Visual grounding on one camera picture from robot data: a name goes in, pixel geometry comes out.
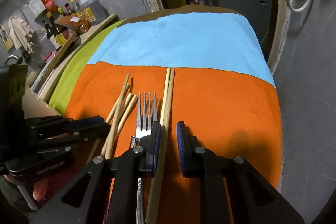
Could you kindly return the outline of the left hand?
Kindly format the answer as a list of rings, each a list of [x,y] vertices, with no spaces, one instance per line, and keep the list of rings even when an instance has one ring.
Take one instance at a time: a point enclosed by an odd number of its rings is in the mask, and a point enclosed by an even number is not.
[[[43,179],[34,183],[33,198],[35,201],[44,199],[48,189],[48,180]]]

